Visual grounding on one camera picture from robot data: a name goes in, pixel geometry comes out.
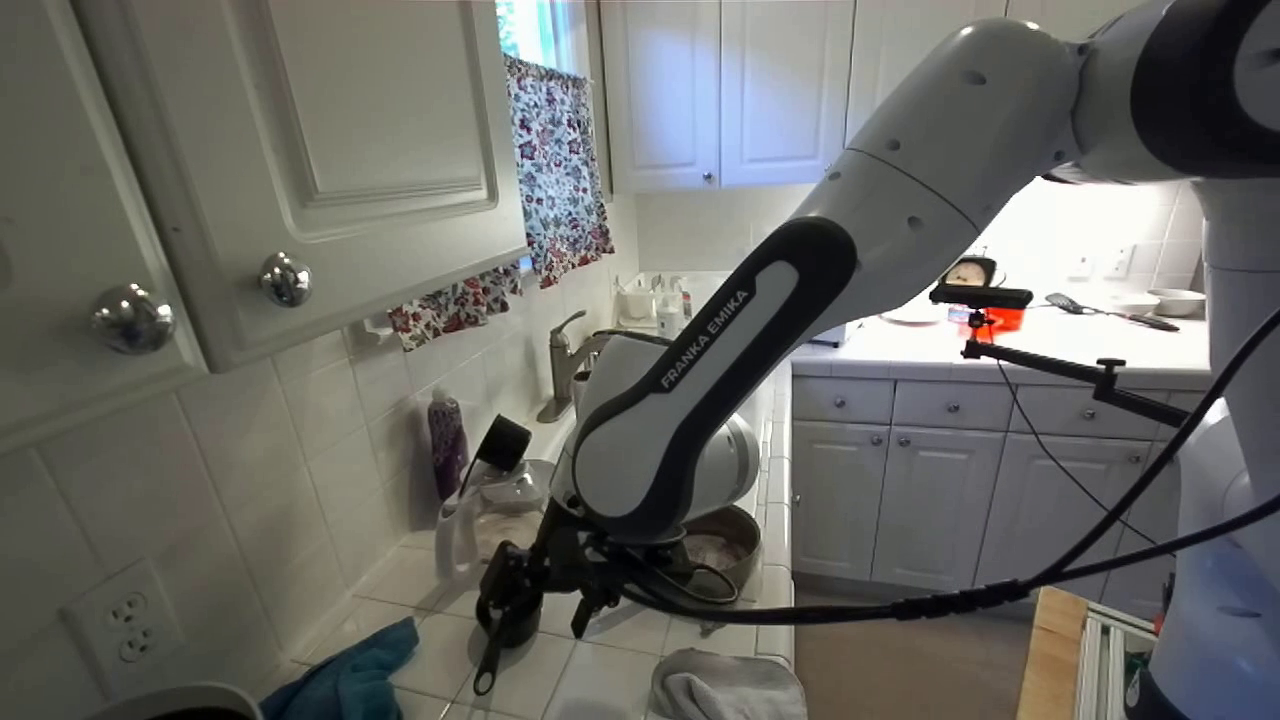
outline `cabinet knob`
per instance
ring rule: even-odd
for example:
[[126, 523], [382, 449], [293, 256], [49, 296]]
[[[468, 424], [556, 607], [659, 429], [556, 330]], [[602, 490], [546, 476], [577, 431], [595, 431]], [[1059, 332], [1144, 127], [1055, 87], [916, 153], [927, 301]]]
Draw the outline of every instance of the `cabinet knob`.
[[312, 268], [295, 265], [288, 252], [272, 252], [255, 282], [285, 307], [302, 307], [312, 296]]
[[100, 296], [91, 332], [121, 357], [146, 357], [172, 339], [172, 307], [147, 289], [126, 283]]

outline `floral curtain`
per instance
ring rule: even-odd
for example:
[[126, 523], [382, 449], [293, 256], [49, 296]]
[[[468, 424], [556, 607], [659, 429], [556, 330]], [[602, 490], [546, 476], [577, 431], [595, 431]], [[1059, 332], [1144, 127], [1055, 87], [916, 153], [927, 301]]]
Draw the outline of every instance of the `floral curtain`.
[[[538, 283], [554, 289], [565, 271], [611, 252], [595, 178], [592, 94], [582, 75], [523, 59], [507, 59], [507, 87], [530, 265]], [[507, 312], [517, 291], [519, 265], [507, 265], [409, 301], [390, 322], [405, 347], [422, 347], [431, 335]]]

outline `towel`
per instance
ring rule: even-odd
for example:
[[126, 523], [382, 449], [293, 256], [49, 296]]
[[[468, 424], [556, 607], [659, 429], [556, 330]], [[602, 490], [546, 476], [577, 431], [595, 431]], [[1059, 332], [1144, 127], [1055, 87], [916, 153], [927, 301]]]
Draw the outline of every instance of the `towel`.
[[805, 720], [805, 688], [783, 660], [671, 654], [653, 669], [653, 713], [664, 720]]
[[390, 677], [413, 656], [417, 624], [400, 619], [263, 701], [267, 720], [400, 720]]

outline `wall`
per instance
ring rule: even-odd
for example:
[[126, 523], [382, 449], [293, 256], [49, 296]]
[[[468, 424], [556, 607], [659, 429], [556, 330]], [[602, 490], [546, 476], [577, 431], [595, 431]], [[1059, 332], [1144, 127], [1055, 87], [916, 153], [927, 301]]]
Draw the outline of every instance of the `wall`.
[[[727, 271], [808, 187], [649, 191], [635, 195], [646, 271]], [[1007, 283], [1052, 289], [1116, 282], [1183, 289], [1203, 256], [1203, 219], [1188, 186], [1025, 187], [972, 252], [1005, 265]]]
[[181, 656], [147, 681], [272, 688], [279, 654], [424, 523], [409, 468], [409, 398], [439, 384], [468, 407], [530, 419], [546, 398], [546, 332], [609, 312], [635, 271], [631, 204], [622, 256], [530, 291], [487, 330], [422, 354], [332, 332], [263, 363], [140, 400], [0, 456], [0, 716], [85, 716], [103, 688], [60, 607], [152, 562], [181, 618]]

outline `faucet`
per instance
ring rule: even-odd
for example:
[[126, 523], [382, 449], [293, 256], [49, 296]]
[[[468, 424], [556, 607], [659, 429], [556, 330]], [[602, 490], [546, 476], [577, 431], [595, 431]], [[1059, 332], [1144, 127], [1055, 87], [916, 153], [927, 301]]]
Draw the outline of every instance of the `faucet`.
[[595, 357], [609, 346], [609, 332], [592, 332], [582, 339], [582, 347], [569, 347], [565, 330], [586, 322], [590, 312], [565, 318], [554, 335], [549, 335], [549, 357], [554, 357], [554, 398], [538, 414], [540, 424], [556, 424], [556, 415], [574, 406], [577, 392], [577, 369]]

